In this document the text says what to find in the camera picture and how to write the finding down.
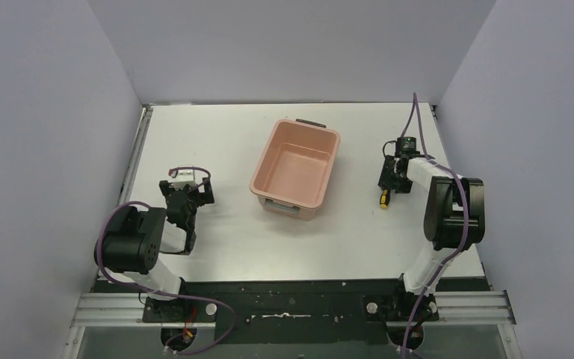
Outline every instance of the red wire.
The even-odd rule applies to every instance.
[[[184,332],[183,332],[184,335],[188,335],[188,327],[187,327],[187,325],[188,325],[188,323],[192,323],[196,317],[197,317],[197,307],[194,307],[194,308],[192,308],[192,316],[190,317],[189,320],[187,320],[187,321],[184,323]]]

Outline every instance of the metal frame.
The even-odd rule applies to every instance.
[[[505,292],[437,292],[439,320],[424,325],[511,325],[513,313]],[[144,305],[136,293],[89,293],[80,297],[72,328],[161,327],[182,328],[184,323],[144,323]],[[388,322],[405,327],[406,322]],[[213,328],[214,323],[189,323],[189,328]]]

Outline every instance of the gray wall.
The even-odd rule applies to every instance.
[[[56,358],[140,104],[85,0],[0,0],[0,358]]]
[[[437,110],[485,181],[481,257],[526,358],[574,358],[574,1],[499,0]]]
[[[436,103],[496,0],[89,0],[142,102]]]

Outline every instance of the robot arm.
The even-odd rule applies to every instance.
[[[476,178],[459,176],[465,191],[469,208],[469,227],[466,245],[463,251],[473,243],[479,243],[485,234],[484,187]],[[416,150],[416,139],[413,137],[396,140],[395,155],[386,156],[380,175],[379,185],[382,188],[380,205],[386,208],[391,193],[410,193],[413,183],[428,191],[428,201],[424,216],[424,234],[428,240],[415,262],[403,274],[406,292],[418,295],[427,286],[426,295],[434,294],[437,282],[431,283],[435,271],[447,267],[442,261],[452,255],[460,244],[463,234],[463,198],[456,182],[450,173],[443,171],[429,162]]]

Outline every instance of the purple cable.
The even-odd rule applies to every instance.
[[[454,181],[457,183],[457,188],[459,189],[459,193],[461,194],[461,198],[463,199],[462,200],[462,202],[463,202],[463,234],[461,235],[461,242],[459,243],[459,246],[457,247],[457,249],[454,250],[454,252],[452,252],[452,254],[450,254],[449,256],[447,256],[446,258],[444,258],[441,261],[441,263],[439,264],[439,268],[437,268],[437,270],[434,271],[434,274],[432,274],[432,277],[428,281],[428,284],[426,284],[423,287],[423,289],[421,290],[421,292],[419,293],[419,296],[417,297],[417,301],[415,301],[415,305],[413,306],[413,310],[410,311],[410,317],[408,318],[408,323],[406,324],[406,331],[404,333],[404,342],[401,345],[401,358],[402,359],[404,359],[406,357],[406,351],[408,350],[408,349],[406,349],[406,344],[408,343],[408,336],[410,335],[410,328],[413,326],[413,319],[415,318],[415,314],[417,313],[417,309],[419,308],[419,303],[421,303],[422,299],[424,298],[425,293],[428,290],[428,287],[430,285],[432,285],[432,283],[436,280],[437,277],[439,277],[439,274],[443,270],[445,264],[447,264],[450,260],[455,258],[459,253],[461,253],[463,251],[463,248],[465,247],[465,244],[467,243],[467,233],[468,233],[468,229],[469,229],[469,209],[467,206],[465,189],[463,188],[463,184],[462,184],[461,180],[459,179],[459,176],[457,176],[457,174],[453,170],[451,170],[450,168],[447,168],[446,166],[443,166],[443,165],[436,163],[428,155],[428,152],[426,151],[425,141],[424,141],[424,132],[423,132],[423,128],[422,128],[422,115],[419,112],[419,101],[417,100],[417,93],[416,92],[413,93],[413,110],[415,109],[415,107],[417,107],[417,123],[419,124],[419,138],[421,140],[422,149],[424,150],[424,155],[426,156],[426,159],[428,159],[428,162],[430,162],[432,165],[439,168],[440,170],[450,173],[450,175],[452,175],[452,177],[454,178]],[[408,119],[408,123],[406,123],[406,128],[404,129],[404,132],[402,132],[400,137],[404,137],[404,135],[406,134],[406,129],[408,128],[408,125],[410,124],[410,120],[412,118],[413,118],[413,113],[411,111],[410,112],[410,118]]]
[[[406,122],[406,127],[404,127],[404,131],[401,131],[401,135],[399,137],[404,137],[406,135],[406,131],[408,130],[408,126],[410,126],[410,121],[413,119],[414,114],[415,114],[415,101],[413,100],[413,107],[410,109],[410,116],[408,117],[408,122]]]
[[[210,177],[210,173],[208,171],[206,171],[202,168],[196,168],[196,169],[199,169],[201,171],[205,171],[208,174],[208,177]],[[104,240],[104,235],[105,235],[105,232],[107,230],[109,222],[122,208],[125,208],[127,206],[133,206],[133,205],[143,206],[143,207],[146,207],[147,209],[150,209],[150,206],[148,204],[146,204],[144,202],[140,202],[139,200],[130,200],[129,202],[125,202],[123,204],[120,204],[116,209],[114,209],[114,211],[108,216],[105,223],[102,225],[102,229],[100,230],[100,234],[98,235],[98,242],[96,243],[96,258],[98,259],[98,268],[100,269],[102,275],[104,275],[105,278],[108,279],[108,281],[110,281],[113,284],[117,284],[119,286],[127,286],[129,288],[139,289],[139,290],[143,290],[144,292],[153,293],[156,295],[163,295],[165,297],[189,299],[192,301],[205,301],[208,303],[214,303],[216,305],[220,305],[222,307],[225,307],[227,310],[232,312],[232,314],[234,315],[234,318],[232,319],[232,324],[230,325],[229,328],[227,328],[226,332],[223,333],[220,337],[218,337],[214,342],[210,343],[207,346],[204,346],[203,348],[191,350],[189,352],[177,352],[177,354],[178,355],[193,355],[193,354],[199,354],[199,353],[205,352],[206,350],[208,350],[208,349],[216,346],[218,343],[220,343],[223,339],[225,339],[228,336],[228,334],[230,334],[232,329],[234,329],[234,327],[236,325],[236,312],[234,311],[234,308],[230,307],[228,304],[223,303],[222,301],[218,301],[218,300],[212,299],[212,298],[197,297],[195,295],[166,293],[166,292],[162,292],[159,290],[153,290],[153,289],[147,288],[145,286],[141,286],[137,283],[121,282],[121,281],[113,278],[108,273],[107,269],[105,268],[104,264],[102,263],[102,241]],[[169,340],[166,341],[166,343],[164,345],[169,346],[170,342],[172,342],[173,340],[175,340],[176,338],[178,338],[180,336],[181,335],[176,335],[175,337],[171,337]]]

